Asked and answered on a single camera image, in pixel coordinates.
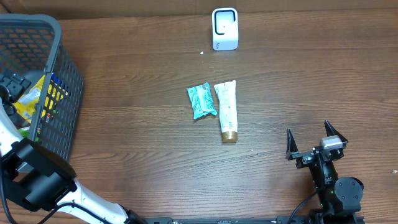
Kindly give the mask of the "yellow snack packet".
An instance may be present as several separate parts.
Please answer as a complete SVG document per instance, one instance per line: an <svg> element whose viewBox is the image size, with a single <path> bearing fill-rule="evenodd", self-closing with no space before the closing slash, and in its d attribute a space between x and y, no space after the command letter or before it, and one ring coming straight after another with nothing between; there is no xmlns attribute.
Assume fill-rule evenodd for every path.
<svg viewBox="0 0 398 224"><path fill-rule="evenodd" d="M34 113L36 112L36 104L39 102L41 90L44 85L45 75L29 90L25 95L22 95L19 100L14 103L17 114L24 118L29 124L32 122ZM55 79L55 86L62 85L61 91L49 85L47 93L56 100L62 100L64 96L68 95L68 87L62 84L58 78Z"/></svg>

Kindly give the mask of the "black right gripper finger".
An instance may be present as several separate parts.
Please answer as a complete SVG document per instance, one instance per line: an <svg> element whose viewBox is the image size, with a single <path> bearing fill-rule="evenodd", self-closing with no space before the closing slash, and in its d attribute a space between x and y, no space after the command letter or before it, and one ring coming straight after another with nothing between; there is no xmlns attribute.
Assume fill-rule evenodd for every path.
<svg viewBox="0 0 398 224"><path fill-rule="evenodd" d="M285 153L285 158L290 161L296 159L299 154L299 150L295 143L294 137L292 135L291 130L287 129L287 149Z"/></svg>
<svg viewBox="0 0 398 224"><path fill-rule="evenodd" d="M325 120L324 125L328 137L338 136L344 146L348 144L348 140L341 133L339 133L328 120Z"/></svg>

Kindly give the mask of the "teal tissue packet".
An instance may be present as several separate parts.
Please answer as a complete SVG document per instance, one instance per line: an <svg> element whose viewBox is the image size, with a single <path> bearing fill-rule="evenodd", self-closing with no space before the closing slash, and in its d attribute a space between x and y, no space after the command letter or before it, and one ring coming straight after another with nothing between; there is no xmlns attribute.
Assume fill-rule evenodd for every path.
<svg viewBox="0 0 398 224"><path fill-rule="evenodd" d="M206 82L198 86L187 88L187 93L192 104L193 119L199 119L208 114L217 115L217 111L213 105L209 83Z"/></svg>

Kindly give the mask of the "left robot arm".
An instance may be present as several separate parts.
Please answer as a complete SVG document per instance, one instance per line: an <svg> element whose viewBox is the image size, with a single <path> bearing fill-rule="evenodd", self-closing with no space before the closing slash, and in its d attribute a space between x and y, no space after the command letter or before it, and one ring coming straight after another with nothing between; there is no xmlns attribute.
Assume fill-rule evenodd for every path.
<svg viewBox="0 0 398 224"><path fill-rule="evenodd" d="M30 83L1 72L1 202L14 223L7 201L31 212L63 212L87 223L143 223L132 210L111 203L82 186L71 165L59 155L21 135L7 113Z"/></svg>

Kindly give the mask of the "green snack packet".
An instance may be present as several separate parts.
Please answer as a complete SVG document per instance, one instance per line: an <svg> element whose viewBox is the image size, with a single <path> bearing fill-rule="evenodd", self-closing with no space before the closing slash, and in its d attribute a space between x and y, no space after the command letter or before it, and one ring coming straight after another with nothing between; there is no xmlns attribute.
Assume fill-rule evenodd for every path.
<svg viewBox="0 0 398 224"><path fill-rule="evenodd" d="M29 137L29 131L30 131L30 126L24 127L24 128L20 128L18 129L19 133L21 134L21 136L23 138L28 138ZM37 134L40 134L41 129L38 128L37 130ZM35 142L39 142L39 137L35 137Z"/></svg>

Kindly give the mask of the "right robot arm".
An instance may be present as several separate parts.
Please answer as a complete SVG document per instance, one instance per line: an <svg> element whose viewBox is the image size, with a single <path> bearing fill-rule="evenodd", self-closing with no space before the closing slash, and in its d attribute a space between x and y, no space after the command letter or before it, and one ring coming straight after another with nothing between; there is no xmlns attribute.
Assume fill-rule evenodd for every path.
<svg viewBox="0 0 398 224"><path fill-rule="evenodd" d="M364 184L355 177L338 177L334 162L343 158L348 140L329 121L324 122L326 137L311 151L300 152L291 130L287 130L285 158L296 168L309 168L320 199L322 215L343 217L361 210Z"/></svg>

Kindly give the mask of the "white tube gold cap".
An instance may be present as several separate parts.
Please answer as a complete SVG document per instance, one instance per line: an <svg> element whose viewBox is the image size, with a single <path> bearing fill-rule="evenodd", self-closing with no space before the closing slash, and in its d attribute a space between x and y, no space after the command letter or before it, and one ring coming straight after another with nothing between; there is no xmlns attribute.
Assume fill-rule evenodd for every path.
<svg viewBox="0 0 398 224"><path fill-rule="evenodd" d="M219 101L219 119L223 143L238 141L238 116L236 107L236 81L214 86Z"/></svg>

